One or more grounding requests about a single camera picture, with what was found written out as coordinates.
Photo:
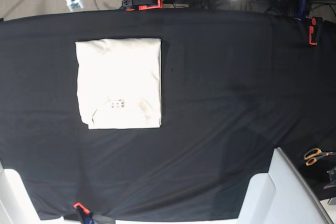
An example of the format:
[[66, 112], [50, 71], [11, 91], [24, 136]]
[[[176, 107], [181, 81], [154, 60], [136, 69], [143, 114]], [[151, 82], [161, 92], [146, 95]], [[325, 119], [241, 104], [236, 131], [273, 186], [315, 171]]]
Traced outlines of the white table frame left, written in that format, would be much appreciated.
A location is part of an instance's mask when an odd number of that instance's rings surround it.
[[19, 173], [1, 166], [1, 223], [64, 223], [64, 219], [41, 220]]

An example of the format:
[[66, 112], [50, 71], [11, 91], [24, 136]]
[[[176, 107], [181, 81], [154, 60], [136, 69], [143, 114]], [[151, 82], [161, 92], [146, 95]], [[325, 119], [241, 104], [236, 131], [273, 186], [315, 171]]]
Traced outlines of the orange handled scissors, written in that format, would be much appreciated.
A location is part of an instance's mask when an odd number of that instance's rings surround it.
[[304, 162], [306, 166], [311, 166], [315, 164], [318, 160], [328, 157], [334, 156], [335, 151], [332, 152], [324, 152], [320, 148], [313, 148], [304, 154]]

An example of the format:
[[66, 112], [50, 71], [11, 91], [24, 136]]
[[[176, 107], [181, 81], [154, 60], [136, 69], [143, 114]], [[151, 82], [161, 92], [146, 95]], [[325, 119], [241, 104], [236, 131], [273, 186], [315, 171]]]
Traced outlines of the black object right edge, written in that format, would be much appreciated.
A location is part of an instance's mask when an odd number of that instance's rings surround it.
[[330, 182], [324, 186], [323, 189], [330, 189], [336, 187], [336, 167], [327, 171]]

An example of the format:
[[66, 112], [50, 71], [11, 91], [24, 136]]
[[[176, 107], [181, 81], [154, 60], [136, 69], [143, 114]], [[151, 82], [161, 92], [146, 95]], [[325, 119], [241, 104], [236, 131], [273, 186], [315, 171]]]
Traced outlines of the black table cloth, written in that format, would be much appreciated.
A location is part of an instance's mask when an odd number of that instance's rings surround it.
[[[159, 129], [89, 130], [76, 97], [77, 41], [160, 38]], [[188, 9], [110, 10], [1, 23], [1, 162], [42, 219], [77, 201], [115, 219], [236, 218], [281, 147], [321, 199], [335, 157], [335, 24], [317, 45], [295, 19]]]

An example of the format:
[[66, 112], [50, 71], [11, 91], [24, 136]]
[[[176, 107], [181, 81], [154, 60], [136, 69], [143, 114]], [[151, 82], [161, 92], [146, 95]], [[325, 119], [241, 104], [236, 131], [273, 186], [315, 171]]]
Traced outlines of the orange black clamp right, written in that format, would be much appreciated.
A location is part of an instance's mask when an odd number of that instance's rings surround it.
[[311, 19], [311, 24], [309, 25], [308, 42], [310, 45], [316, 46], [318, 44], [321, 30], [322, 30], [323, 19], [321, 17], [313, 17]]

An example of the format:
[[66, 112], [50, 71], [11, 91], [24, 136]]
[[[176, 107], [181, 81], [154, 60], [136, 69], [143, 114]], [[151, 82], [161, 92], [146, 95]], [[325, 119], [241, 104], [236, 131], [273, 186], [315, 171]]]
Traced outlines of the white table frame right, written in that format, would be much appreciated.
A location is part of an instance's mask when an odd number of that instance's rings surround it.
[[320, 200], [281, 148], [268, 172], [248, 184], [238, 223], [333, 223]]

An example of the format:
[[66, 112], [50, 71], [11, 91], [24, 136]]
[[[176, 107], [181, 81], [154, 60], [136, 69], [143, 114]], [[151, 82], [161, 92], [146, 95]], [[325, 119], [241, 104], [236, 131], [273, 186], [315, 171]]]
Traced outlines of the white T-shirt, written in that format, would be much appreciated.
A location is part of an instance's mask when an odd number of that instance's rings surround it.
[[161, 126], [161, 49], [159, 38], [76, 42], [78, 107], [90, 130]]

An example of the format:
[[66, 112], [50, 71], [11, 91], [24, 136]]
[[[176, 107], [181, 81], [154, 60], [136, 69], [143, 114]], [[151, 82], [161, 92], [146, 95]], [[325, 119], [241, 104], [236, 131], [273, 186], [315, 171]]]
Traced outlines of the white table frame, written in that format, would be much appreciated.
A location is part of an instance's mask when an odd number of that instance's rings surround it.
[[320, 200], [281, 148], [268, 172], [248, 184], [238, 223], [333, 223]]
[[41, 220], [19, 173], [1, 166], [1, 223], [64, 223], [64, 219]]

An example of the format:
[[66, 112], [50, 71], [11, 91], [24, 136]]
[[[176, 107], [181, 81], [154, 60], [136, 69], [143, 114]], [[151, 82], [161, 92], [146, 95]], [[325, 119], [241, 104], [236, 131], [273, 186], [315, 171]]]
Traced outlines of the orange black clamp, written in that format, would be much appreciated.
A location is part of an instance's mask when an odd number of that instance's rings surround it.
[[121, 8], [126, 11], [162, 9], [162, 0], [123, 0]]
[[80, 202], [75, 203], [73, 207], [76, 210], [76, 215], [81, 224], [92, 224], [95, 222], [92, 218], [93, 213], [84, 207]]
[[321, 30], [322, 30], [323, 19], [321, 17], [313, 17], [311, 19], [311, 24], [309, 25], [308, 42], [310, 45], [316, 46], [318, 44]]

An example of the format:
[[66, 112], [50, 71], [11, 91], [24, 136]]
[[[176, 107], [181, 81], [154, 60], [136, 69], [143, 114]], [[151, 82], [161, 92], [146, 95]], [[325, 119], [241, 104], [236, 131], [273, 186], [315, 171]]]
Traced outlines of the orange black clamp bottom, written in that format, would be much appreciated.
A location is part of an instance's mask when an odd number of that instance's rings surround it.
[[80, 202], [75, 203], [73, 207], [76, 210], [76, 215], [81, 224], [92, 224], [95, 222], [92, 218], [93, 213], [84, 207]]

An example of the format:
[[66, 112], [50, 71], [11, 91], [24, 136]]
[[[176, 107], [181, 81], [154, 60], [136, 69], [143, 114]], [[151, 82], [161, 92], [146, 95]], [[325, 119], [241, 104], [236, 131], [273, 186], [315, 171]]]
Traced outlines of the orange black clamp top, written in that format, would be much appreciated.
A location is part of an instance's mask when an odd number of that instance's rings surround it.
[[162, 0], [123, 0], [121, 8], [126, 11], [162, 9]]

